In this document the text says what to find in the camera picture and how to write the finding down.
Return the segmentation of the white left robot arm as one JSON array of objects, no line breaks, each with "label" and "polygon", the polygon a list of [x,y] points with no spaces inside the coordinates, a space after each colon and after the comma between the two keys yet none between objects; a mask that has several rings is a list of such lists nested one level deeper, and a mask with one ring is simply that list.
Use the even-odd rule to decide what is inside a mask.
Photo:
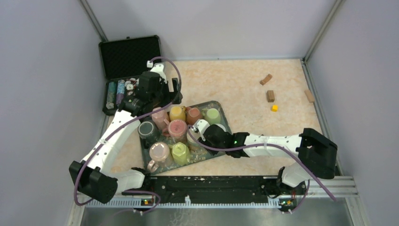
[{"label": "white left robot arm", "polygon": [[69,173],[74,183],[74,202],[82,193],[101,203],[108,203],[116,193],[134,189],[139,194],[150,191],[151,182],[143,171],[129,169],[112,173],[111,167],[129,136],[138,129],[143,118],[181,103],[181,75],[172,79],[173,91],[163,72],[146,71],[139,76],[139,83],[132,95],[123,98],[113,121],[93,149],[80,161],[73,161]]}]

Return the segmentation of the light green mug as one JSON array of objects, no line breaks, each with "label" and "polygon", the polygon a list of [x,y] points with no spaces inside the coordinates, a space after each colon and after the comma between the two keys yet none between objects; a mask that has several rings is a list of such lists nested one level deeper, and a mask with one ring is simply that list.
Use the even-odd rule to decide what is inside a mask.
[{"label": "light green mug", "polygon": [[204,119],[210,124],[220,124],[221,123],[221,115],[219,111],[215,108],[210,108],[205,110]]}]

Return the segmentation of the white and blue mug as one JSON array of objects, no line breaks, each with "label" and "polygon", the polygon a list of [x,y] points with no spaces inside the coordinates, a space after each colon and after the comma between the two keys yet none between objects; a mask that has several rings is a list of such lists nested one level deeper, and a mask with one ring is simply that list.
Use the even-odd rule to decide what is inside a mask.
[{"label": "white and blue mug", "polygon": [[217,125],[218,127],[220,127],[224,132],[227,132],[227,129],[226,129],[226,127],[225,127],[224,125],[219,124],[219,123],[217,123],[217,124],[215,124],[215,125]]}]

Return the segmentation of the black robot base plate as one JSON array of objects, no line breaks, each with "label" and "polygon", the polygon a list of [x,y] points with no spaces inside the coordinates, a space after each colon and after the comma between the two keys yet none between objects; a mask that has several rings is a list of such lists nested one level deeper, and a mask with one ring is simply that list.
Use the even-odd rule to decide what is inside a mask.
[{"label": "black robot base plate", "polygon": [[267,176],[153,176],[139,190],[158,194],[162,204],[182,203],[186,197],[194,204],[250,204],[303,195],[306,188],[304,182],[292,188]]}]

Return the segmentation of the cream patterned mug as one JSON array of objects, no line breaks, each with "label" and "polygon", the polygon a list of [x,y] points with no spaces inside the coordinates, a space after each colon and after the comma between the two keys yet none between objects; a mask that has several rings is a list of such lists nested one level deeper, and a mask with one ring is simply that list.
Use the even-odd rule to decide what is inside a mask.
[{"label": "cream patterned mug", "polygon": [[198,139],[201,138],[199,133],[194,132],[192,129],[188,129],[187,131],[187,141],[191,146],[199,146],[197,143]]}]

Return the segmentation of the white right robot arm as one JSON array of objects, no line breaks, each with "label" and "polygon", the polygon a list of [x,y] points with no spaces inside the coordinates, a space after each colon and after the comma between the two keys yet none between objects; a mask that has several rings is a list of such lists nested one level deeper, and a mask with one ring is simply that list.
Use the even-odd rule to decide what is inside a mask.
[{"label": "white right robot arm", "polygon": [[276,181],[282,194],[290,193],[308,179],[333,179],[337,145],[314,129],[304,128],[302,133],[290,136],[263,136],[248,132],[229,133],[220,126],[196,125],[199,141],[211,152],[225,152],[233,158],[285,157],[295,162],[283,167]]}]

